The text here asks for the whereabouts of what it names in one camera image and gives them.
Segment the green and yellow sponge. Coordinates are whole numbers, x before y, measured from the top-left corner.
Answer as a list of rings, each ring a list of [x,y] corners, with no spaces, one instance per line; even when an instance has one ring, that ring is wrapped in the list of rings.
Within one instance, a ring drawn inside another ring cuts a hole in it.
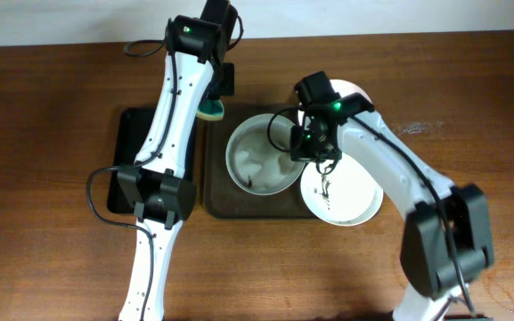
[[[204,100],[198,106],[196,117],[206,121],[219,121],[224,117],[224,105],[220,100]]]

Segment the pinkish white plate top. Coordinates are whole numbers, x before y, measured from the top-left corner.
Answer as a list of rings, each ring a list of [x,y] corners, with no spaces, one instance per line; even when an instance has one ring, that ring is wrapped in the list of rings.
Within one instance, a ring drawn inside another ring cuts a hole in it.
[[[345,97],[345,96],[352,95],[352,94],[361,94],[365,99],[367,99],[370,103],[372,103],[372,100],[367,95],[367,93],[363,89],[361,89],[358,85],[356,85],[352,82],[333,78],[333,79],[330,79],[330,83],[331,83],[333,90],[337,94],[339,94],[341,97]],[[299,125],[303,124],[303,120],[302,120],[303,115],[304,115],[303,111],[298,111],[297,119],[298,119]]]

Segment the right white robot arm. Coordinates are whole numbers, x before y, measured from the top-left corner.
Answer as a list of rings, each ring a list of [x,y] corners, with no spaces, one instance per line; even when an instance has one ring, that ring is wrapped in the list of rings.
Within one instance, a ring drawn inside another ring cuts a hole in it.
[[[318,71],[294,86],[299,121],[290,133],[290,157],[321,177],[322,203],[357,200],[343,160],[356,161],[404,220],[400,264],[408,281],[401,302],[372,320],[442,320],[456,301],[469,320],[481,316],[471,282],[494,264],[494,243],[484,192],[457,186],[405,145],[364,91]]]

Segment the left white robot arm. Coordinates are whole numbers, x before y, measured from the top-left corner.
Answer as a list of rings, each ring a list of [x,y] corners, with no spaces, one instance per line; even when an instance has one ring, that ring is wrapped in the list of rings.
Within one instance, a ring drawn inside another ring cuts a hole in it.
[[[206,2],[198,18],[176,16],[166,27],[165,80],[149,132],[132,164],[117,171],[134,211],[135,260],[121,320],[161,320],[171,253],[191,215],[197,188],[186,176],[197,118],[219,120],[221,96],[234,94],[226,53],[241,25],[228,1]]]

